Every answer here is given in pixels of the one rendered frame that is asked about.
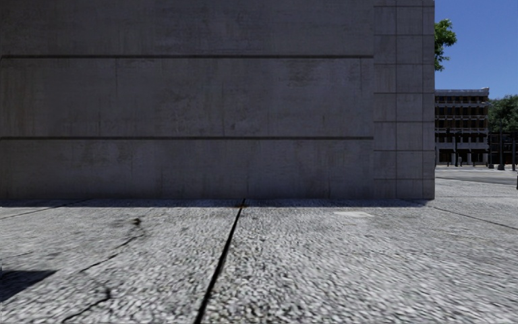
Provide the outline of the grey concrete building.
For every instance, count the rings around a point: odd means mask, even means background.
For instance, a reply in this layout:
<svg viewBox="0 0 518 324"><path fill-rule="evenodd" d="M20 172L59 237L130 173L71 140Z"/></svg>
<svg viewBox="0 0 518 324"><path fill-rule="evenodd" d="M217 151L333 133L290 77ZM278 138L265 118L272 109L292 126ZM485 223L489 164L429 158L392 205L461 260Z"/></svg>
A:
<svg viewBox="0 0 518 324"><path fill-rule="evenodd" d="M434 198L435 0L0 0L0 198Z"/></svg>

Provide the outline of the brown brick building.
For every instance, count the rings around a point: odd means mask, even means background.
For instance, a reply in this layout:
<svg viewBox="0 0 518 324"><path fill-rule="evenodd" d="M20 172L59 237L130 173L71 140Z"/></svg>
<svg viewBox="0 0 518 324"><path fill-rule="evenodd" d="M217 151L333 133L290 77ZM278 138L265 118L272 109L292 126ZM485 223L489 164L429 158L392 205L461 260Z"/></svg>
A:
<svg viewBox="0 0 518 324"><path fill-rule="evenodd" d="M435 90L437 165L488 163L490 89Z"/></svg>

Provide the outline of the tree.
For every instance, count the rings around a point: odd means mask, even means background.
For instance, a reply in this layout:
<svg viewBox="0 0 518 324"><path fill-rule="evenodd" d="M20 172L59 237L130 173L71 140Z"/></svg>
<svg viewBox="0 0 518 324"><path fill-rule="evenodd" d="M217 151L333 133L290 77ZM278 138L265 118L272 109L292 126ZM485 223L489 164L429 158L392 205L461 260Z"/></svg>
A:
<svg viewBox="0 0 518 324"><path fill-rule="evenodd" d="M453 31L453 22L450 19L445 18L434 23L434 70L436 72L444 70L442 63L450 60L444 51L456 42L457 35Z"/></svg>

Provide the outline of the trees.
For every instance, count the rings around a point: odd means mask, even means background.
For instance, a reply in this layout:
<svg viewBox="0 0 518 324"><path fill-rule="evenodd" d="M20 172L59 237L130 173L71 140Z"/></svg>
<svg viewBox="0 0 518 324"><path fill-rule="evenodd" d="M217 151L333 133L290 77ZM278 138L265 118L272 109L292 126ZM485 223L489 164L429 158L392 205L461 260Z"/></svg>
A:
<svg viewBox="0 0 518 324"><path fill-rule="evenodd" d="M505 170L518 166L518 94L490 99L488 106L490 164Z"/></svg>

